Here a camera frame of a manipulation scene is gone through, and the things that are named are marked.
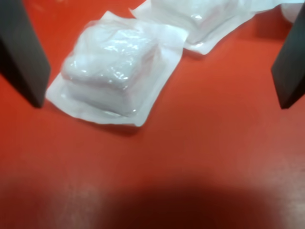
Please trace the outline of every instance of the plastic packaging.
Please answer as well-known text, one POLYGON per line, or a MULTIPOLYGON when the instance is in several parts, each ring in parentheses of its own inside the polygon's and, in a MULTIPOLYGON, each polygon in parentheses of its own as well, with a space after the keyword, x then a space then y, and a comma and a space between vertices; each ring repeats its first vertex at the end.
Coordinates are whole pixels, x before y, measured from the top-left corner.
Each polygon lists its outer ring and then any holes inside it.
POLYGON ((80 35, 47 99, 76 118, 141 126, 187 36, 180 28, 107 12, 80 35))
POLYGON ((282 4, 282 13, 288 21, 294 23, 302 6, 302 3, 282 4))
POLYGON ((147 0, 132 10, 141 20, 179 26, 190 35, 185 48, 209 53, 226 35, 257 12, 304 0, 147 0))

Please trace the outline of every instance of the red table surface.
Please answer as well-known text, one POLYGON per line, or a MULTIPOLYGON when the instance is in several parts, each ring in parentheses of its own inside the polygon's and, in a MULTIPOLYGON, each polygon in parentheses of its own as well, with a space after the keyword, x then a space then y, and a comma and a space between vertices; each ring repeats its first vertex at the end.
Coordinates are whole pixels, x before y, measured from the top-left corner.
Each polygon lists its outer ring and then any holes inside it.
MULTIPOLYGON (((52 66, 107 10, 141 0, 24 0, 52 66)), ((35 109, 0 77, 1 229, 304 229, 305 98, 281 110, 270 68, 291 25, 256 15, 184 52, 139 129, 35 109)))

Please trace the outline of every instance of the clear plastic wrap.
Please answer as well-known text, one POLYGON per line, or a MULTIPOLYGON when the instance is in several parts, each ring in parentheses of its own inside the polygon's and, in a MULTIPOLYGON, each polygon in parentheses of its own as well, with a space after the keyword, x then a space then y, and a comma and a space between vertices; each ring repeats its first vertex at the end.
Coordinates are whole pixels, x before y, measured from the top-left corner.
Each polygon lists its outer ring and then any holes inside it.
POLYGON ((107 12, 80 35, 47 98, 87 121, 141 126, 179 63, 187 35, 107 12))

